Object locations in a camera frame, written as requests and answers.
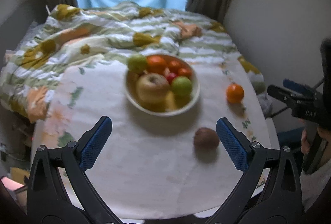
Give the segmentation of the white sleeve forearm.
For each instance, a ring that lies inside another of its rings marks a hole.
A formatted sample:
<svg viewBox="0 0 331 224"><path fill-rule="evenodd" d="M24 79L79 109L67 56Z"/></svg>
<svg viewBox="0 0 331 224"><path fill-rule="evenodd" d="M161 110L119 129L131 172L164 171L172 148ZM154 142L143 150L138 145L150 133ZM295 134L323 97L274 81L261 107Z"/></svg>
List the white sleeve forearm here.
<svg viewBox="0 0 331 224"><path fill-rule="evenodd" d="M307 211L322 193L331 175L331 160L312 174L301 172L302 203Z"/></svg>

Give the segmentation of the person's right hand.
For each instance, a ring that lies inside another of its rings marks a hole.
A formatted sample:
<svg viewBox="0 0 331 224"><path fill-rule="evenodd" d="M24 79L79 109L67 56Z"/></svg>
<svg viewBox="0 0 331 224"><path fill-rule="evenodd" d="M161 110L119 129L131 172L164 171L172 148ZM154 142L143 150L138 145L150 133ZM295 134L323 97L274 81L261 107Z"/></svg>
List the person's right hand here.
<svg viewBox="0 0 331 224"><path fill-rule="evenodd" d="M317 132L322 139L325 139L330 143L330 138L331 138L330 131L318 126ZM306 129L304 129L301 134L301 152L303 154L308 154L309 151L310 151L310 143L307 141L307 131Z"/></svg>

